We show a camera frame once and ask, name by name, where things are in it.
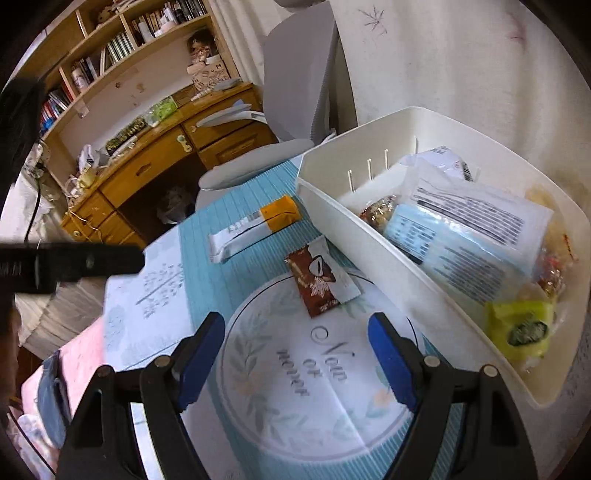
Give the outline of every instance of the white plastic basket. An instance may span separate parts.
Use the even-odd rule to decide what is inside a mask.
[[[556,200],[579,257],[559,304],[565,324],[531,373],[519,374],[485,333],[432,279],[357,214],[366,202],[390,193],[404,178],[396,162],[408,153],[446,145],[467,162],[478,183],[523,196],[533,184]],[[386,169],[384,150],[388,150]],[[374,179],[369,179],[368,158]],[[350,195],[348,171],[356,195]],[[591,278],[591,226],[583,211],[554,182],[516,153],[474,129],[439,113],[410,107],[357,127],[319,145],[303,157],[296,180],[299,197],[315,227],[408,317],[457,368],[478,370],[496,365],[513,395],[523,395],[538,408],[557,398],[579,344]]]

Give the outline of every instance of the blue gripper pad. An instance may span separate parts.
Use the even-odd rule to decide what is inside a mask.
[[[422,370],[417,363],[419,357],[409,355],[411,352],[408,350],[409,347],[415,348],[420,355],[419,350],[414,345],[406,343],[409,340],[403,339],[396,332],[383,313],[374,313],[370,317],[368,338],[396,399],[416,413],[418,398],[415,385],[422,375]]]
[[[217,312],[210,312],[197,333],[181,351],[173,367],[179,390],[176,406],[184,411],[197,401],[226,335],[226,323]]]

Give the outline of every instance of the chair armrest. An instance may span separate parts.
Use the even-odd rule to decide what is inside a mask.
[[[250,110],[251,107],[250,103],[232,105],[230,108],[225,108],[201,119],[195,125],[197,127],[215,127],[235,120],[256,120],[266,124],[267,120],[264,113],[253,112]]]

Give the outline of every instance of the black cable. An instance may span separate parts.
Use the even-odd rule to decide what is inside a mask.
[[[41,203],[41,181],[39,179],[37,181],[37,201],[35,202],[35,208],[33,209],[33,216],[31,217],[31,221],[29,222],[29,227],[27,228],[27,233],[25,233],[25,239],[23,240],[24,243],[29,241],[29,233],[31,233],[31,228],[33,228],[33,223],[35,222],[35,217],[37,216],[37,210],[39,210],[39,204]]]
[[[17,426],[19,432],[21,432],[21,435],[25,437],[25,440],[29,443],[29,445],[31,446],[31,448],[35,451],[35,453],[39,456],[39,458],[41,460],[43,460],[43,463],[45,463],[45,466],[47,468],[49,468],[49,471],[53,474],[53,476],[56,475],[56,473],[53,471],[53,468],[51,468],[49,466],[49,463],[47,463],[47,460],[45,460],[45,457],[39,453],[39,450],[37,450],[35,448],[35,446],[33,445],[33,442],[29,439],[29,437],[27,436],[27,434],[22,430],[21,426],[18,424],[16,418],[14,417],[14,414],[12,413],[12,410],[10,408],[8,408],[8,414],[10,415],[10,418],[12,418],[12,421],[14,422],[14,424]]]

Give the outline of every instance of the wooden desk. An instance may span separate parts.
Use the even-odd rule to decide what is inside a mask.
[[[236,121],[197,128],[199,120],[237,100],[261,105],[251,83],[182,106],[148,131],[135,147],[104,169],[70,207],[61,226],[77,241],[137,244],[145,247],[167,230],[156,217],[156,203],[173,185],[193,196],[199,177],[254,148],[277,142],[260,122]]]

